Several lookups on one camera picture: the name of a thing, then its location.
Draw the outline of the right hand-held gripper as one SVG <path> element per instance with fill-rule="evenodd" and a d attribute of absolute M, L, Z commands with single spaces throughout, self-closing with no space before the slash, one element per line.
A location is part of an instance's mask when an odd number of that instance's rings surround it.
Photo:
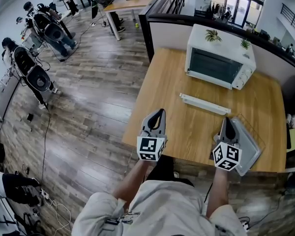
<path fill-rule="evenodd" d="M 240 148 L 238 131 L 228 117 L 225 117 L 222 121 L 212 155 L 215 167 L 225 171 L 231 171 L 240 163 L 242 149 Z"/>

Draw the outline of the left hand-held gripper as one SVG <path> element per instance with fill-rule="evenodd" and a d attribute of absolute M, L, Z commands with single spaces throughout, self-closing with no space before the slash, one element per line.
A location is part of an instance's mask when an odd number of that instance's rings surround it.
<path fill-rule="evenodd" d="M 137 155 L 140 160 L 157 162 L 167 143 L 166 111 L 156 110 L 144 118 L 137 137 Z"/>

